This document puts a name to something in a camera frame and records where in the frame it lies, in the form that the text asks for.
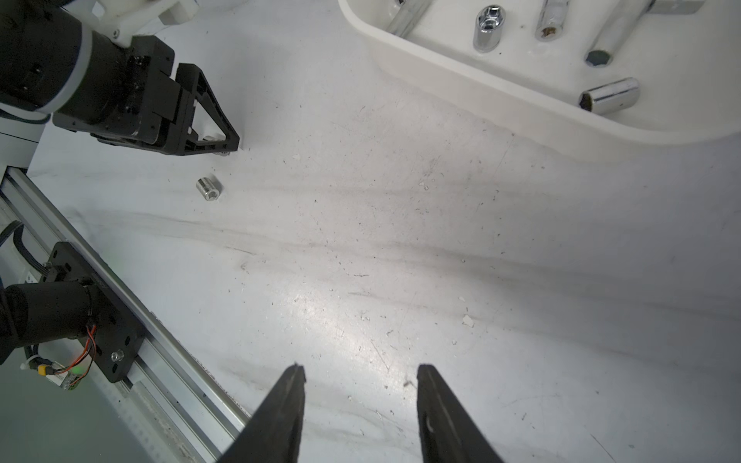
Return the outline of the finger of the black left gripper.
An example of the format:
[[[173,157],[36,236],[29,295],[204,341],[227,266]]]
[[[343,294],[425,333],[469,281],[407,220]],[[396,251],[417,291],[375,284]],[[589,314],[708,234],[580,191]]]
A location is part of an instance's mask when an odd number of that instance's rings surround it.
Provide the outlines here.
[[[203,140],[206,136],[218,137],[217,135],[200,135],[193,128],[197,110],[202,108],[223,134],[222,137],[231,137],[231,152],[236,152],[239,149],[239,134],[221,109],[203,71],[196,65],[181,63],[177,70],[176,81],[183,88],[179,100],[178,138],[184,138],[186,135],[197,137],[199,140]]]
[[[188,135],[184,138],[176,137],[174,139],[159,137],[152,143],[139,137],[114,136],[113,134],[93,134],[93,137],[98,142],[110,146],[147,150],[148,152],[173,156],[191,156],[232,151],[231,137],[222,137],[224,141],[216,143],[204,142],[197,137],[190,137]]]

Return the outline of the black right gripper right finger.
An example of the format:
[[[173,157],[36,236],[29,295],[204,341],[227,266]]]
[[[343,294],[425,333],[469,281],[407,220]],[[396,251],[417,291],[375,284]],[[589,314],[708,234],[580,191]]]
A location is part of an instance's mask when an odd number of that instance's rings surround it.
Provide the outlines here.
[[[417,379],[417,412],[424,462],[504,462],[435,366],[419,366]]]

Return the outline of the small chrome socket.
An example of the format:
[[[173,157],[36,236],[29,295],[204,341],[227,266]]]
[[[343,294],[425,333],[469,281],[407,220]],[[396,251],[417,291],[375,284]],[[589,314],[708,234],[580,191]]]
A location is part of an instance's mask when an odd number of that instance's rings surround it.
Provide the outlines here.
[[[221,188],[218,181],[211,177],[200,177],[196,182],[199,193],[207,202],[213,202],[221,196]]]
[[[604,116],[634,106],[640,95],[640,82],[628,77],[582,92],[578,105],[592,114]]]

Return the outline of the short chrome socket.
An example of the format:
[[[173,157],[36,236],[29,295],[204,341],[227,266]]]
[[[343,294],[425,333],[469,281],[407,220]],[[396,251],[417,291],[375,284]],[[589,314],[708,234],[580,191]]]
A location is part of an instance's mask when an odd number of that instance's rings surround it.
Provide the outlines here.
[[[646,11],[656,15],[694,15],[704,4],[704,0],[651,0]]]

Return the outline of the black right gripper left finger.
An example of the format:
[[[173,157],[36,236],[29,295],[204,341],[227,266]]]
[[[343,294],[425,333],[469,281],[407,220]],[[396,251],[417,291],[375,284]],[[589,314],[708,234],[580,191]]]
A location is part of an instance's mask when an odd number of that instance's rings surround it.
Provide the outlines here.
[[[305,411],[303,366],[285,369],[219,463],[298,461]]]

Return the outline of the white plastic storage box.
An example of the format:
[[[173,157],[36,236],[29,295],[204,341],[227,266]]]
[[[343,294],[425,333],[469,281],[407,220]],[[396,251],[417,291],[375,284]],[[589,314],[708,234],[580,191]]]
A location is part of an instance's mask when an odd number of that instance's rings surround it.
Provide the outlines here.
[[[386,31],[394,1],[344,1],[341,11],[384,70],[442,100],[563,154],[621,159],[740,131],[740,5],[706,1],[694,15],[645,14],[604,68],[586,52],[613,1],[573,1],[563,35],[536,39],[540,1],[506,1],[501,42],[474,50],[482,1],[434,1],[405,38]],[[600,116],[582,92],[628,77],[637,103]]]

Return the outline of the chrome socket pair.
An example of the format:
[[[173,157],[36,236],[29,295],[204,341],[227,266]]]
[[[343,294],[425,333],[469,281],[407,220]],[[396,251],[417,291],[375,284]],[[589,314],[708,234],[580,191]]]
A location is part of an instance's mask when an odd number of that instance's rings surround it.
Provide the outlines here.
[[[224,140],[221,137],[206,136],[204,137],[203,141],[216,143],[216,142],[222,142]],[[228,156],[230,155],[230,152],[213,152],[212,154],[219,155],[219,156]]]

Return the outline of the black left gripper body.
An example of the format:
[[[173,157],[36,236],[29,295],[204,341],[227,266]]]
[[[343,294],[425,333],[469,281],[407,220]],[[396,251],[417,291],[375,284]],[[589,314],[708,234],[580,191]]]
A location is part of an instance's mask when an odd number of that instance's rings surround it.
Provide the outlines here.
[[[94,34],[87,71],[52,123],[92,136],[139,137],[149,143],[178,137],[183,88],[171,77],[174,59],[174,50],[154,36],[121,48]]]

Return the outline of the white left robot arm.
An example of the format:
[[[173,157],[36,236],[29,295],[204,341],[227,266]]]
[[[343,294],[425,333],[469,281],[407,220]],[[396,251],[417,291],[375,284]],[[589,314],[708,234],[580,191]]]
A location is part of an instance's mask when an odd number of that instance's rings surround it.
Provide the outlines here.
[[[4,1],[1,116],[158,154],[230,154],[239,135],[204,72],[142,34],[194,19],[196,1]]]

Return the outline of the long chrome socket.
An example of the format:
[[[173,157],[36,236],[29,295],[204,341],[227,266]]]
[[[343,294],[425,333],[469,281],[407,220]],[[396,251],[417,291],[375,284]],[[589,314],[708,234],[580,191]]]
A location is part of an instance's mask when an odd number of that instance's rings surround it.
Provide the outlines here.
[[[395,13],[386,31],[396,37],[405,39],[422,19],[431,0],[394,1]]]
[[[586,52],[585,63],[592,68],[609,66],[652,5],[652,0],[617,2]]]

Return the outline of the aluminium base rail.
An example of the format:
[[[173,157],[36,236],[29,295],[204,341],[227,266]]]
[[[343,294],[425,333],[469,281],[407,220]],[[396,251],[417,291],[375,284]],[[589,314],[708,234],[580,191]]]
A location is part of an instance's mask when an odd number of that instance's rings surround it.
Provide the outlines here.
[[[29,233],[46,253],[21,258],[34,283],[1,291],[1,357],[47,341],[80,341],[96,380],[114,402],[143,419],[141,437],[159,438],[181,462],[216,462],[248,416],[177,342],[27,175],[6,171],[1,209],[11,217],[2,238]]]

